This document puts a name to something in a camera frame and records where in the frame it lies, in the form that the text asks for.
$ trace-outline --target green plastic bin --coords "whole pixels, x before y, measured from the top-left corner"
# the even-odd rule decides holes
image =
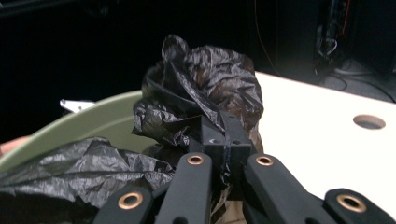
[[[131,134],[134,127],[134,104],[141,98],[141,91],[127,92],[55,120],[34,133],[26,143],[1,158],[0,172],[63,144],[91,136],[105,137],[117,148],[142,152],[156,142]]]

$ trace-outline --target white table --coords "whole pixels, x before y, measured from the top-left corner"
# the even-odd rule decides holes
[[[264,152],[280,159],[311,193],[352,189],[396,219],[396,105],[256,73]],[[358,115],[386,122],[355,124]]]

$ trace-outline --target bolt hole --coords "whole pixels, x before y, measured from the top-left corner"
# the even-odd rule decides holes
[[[129,196],[129,197],[125,198],[124,203],[126,205],[131,205],[131,204],[136,203],[136,201],[137,201],[136,196]]]
[[[119,199],[119,207],[122,209],[133,209],[143,202],[143,195],[139,192],[124,194]]]
[[[337,202],[353,212],[363,213],[367,210],[366,205],[360,199],[351,195],[340,194],[337,196]]]
[[[210,139],[209,142],[216,144],[216,143],[219,143],[220,141],[218,139],[213,138],[213,139]]]
[[[191,161],[199,162],[199,161],[201,161],[201,158],[199,158],[199,157],[192,157],[192,158],[191,158]]]
[[[352,207],[359,207],[358,202],[356,202],[355,200],[349,199],[349,198],[345,198],[344,202],[346,202],[347,204],[349,204]]]
[[[274,164],[274,161],[271,160],[271,158],[266,157],[266,156],[258,157],[258,158],[256,159],[256,162],[257,162],[258,164],[260,164],[260,165],[263,165],[263,166],[270,166],[270,165]]]
[[[309,217],[305,220],[306,224],[320,224],[320,222],[316,221],[315,219],[313,219],[312,217]]]
[[[204,158],[202,158],[201,156],[190,156],[187,159],[187,162],[191,165],[199,165],[204,162]]]
[[[177,217],[174,219],[173,224],[188,224],[189,222],[187,221],[186,218],[184,217]]]

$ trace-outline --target crumpled plastic bag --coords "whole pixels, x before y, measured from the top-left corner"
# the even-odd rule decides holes
[[[174,172],[105,138],[70,143],[0,174],[0,223],[91,223],[119,189],[154,190]]]
[[[220,111],[237,116],[255,148],[263,152],[259,120],[262,91],[253,62],[233,50],[205,46],[190,49],[186,41],[169,35],[163,41],[163,60],[150,68],[142,83],[143,99],[134,105],[133,133],[155,139],[146,150],[173,166],[187,152],[191,139],[200,138],[200,116],[206,116],[224,134],[224,160],[229,158],[228,129]],[[212,197],[211,223],[224,213],[230,191],[228,162],[221,172],[222,191]]]

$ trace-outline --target dark background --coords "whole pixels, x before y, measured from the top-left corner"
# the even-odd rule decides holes
[[[72,3],[0,18],[0,141],[59,118],[63,98],[139,90],[169,34],[248,54],[248,3],[124,1],[104,18]]]
[[[169,34],[191,48],[246,54],[256,71],[324,87],[334,67],[353,68],[356,61],[372,73],[345,91],[370,97],[384,89],[396,98],[394,0],[350,0],[346,33],[330,65],[318,60],[315,42],[332,0],[108,0],[105,17],[97,1],[64,1],[71,2],[7,17],[0,10],[0,142],[61,117],[61,99],[98,101],[139,90]],[[362,86],[368,81],[382,89]]]

